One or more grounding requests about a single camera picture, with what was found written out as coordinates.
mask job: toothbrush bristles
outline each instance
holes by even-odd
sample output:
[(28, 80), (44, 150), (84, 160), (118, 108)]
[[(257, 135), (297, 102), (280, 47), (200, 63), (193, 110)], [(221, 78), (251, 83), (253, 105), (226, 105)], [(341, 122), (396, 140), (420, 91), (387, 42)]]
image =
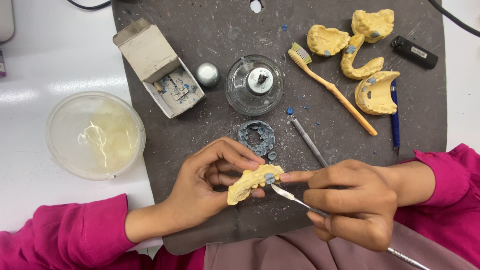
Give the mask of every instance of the toothbrush bristles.
[(312, 62), (311, 56), (297, 42), (293, 42), (292, 50), (294, 50), (303, 59), (305, 64), (309, 64)]

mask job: black cable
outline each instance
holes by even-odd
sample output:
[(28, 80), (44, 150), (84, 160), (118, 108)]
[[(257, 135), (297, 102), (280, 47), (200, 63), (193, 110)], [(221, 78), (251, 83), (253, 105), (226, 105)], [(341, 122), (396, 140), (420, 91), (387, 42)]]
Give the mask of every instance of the black cable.
[(435, 0), (428, 0), (432, 6), (438, 10), (441, 14), (445, 15), (445, 17), (449, 18), (452, 22), (454, 22), (456, 25), (464, 29), (465, 31), (476, 35), (477, 37), (480, 37), (480, 31), (466, 25), (462, 21), (458, 20), (455, 16), (453, 16), (450, 12), (445, 10), (441, 5), (439, 5)]
[(74, 6), (76, 7), (79, 7), (81, 9), (84, 9), (84, 10), (99, 10), (99, 9), (103, 9), (104, 7), (110, 5), (112, 3), (112, 1), (108, 1), (108, 2), (105, 2), (103, 4), (99, 4), (98, 6), (94, 6), (94, 7), (85, 7), (85, 6), (82, 6), (82, 5), (79, 5), (75, 2), (73, 2), (72, 0), (67, 0), (68, 2), (72, 3)]

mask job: cardboard box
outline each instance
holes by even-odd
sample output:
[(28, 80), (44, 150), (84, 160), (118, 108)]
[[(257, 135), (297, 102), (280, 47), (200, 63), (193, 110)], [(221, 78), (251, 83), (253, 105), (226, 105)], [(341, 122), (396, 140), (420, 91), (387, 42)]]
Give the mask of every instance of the cardboard box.
[(113, 37), (113, 43), (168, 118), (181, 115), (206, 97), (160, 29), (148, 20), (133, 22)]

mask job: gray work mat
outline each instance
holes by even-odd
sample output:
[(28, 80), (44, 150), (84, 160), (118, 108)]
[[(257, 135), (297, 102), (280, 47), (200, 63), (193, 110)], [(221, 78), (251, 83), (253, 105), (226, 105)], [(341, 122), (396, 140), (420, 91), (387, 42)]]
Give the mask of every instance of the gray work mat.
[[(177, 119), (168, 119), (155, 104), (131, 66), (124, 60), (133, 107), (142, 118), (147, 142), (144, 159), (156, 203), (169, 194), (181, 162), (192, 152), (221, 136), (237, 138), (238, 126), (258, 119), (272, 126), (276, 135), (275, 165), (285, 171), (320, 168), (285, 109), (294, 116), (325, 156), (329, 164), (356, 159), (371, 165), (392, 165), (413, 157), (413, 149), (445, 151), (446, 82), (442, 16), (427, 2), (417, 0), (330, 1), (263, 0), (259, 14), (250, 10), (249, 0), (202, 1), (113, 1), (117, 30), (145, 17), (160, 31), (192, 73), (204, 62), (215, 63), (222, 74), (220, 84), (205, 89), (207, 99)], [(383, 70), (400, 72), (397, 78), (400, 112), (400, 157), (392, 150), (389, 115), (368, 115), (360, 111), (378, 131), (370, 136), (325, 87), (306, 75), (288, 56), (293, 41), (306, 46), (306, 35), (314, 24), (338, 28), (353, 35), (350, 24), (355, 10), (395, 11), (394, 30), (375, 44), (365, 43), (355, 58), (360, 67), (383, 56)], [(287, 25), (287, 31), (281, 29)], [(439, 56), (435, 69), (427, 71), (392, 52), (390, 41), (401, 35)], [(230, 66), (240, 57), (261, 54), (274, 60), (283, 72), (284, 95), (279, 105), (259, 117), (246, 117), (228, 105), (224, 81)], [(311, 69), (335, 83), (355, 104), (359, 81), (346, 78), (340, 70), (341, 54), (330, 58), (312, 55)], [(301, 198), (304, 184), (282, 184)], [(299, 204), (265, 188), (266, 198), (250, 199), (228, 207), (206, 223), (163, 238), (168, 251), (179, 255), (205, 243), (234, 242), (266, 237), (310, 226)]]

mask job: plastic bowl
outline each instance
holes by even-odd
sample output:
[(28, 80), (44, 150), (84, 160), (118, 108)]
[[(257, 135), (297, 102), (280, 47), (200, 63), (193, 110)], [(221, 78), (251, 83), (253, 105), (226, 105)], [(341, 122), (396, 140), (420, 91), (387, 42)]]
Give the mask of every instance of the plastic bowl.
[(145, 148), (137, 112), (109, 93), (87, 91), (60, 101), (45, 130), (52, 160), (73, 175), (106, 180), (131, 169)]

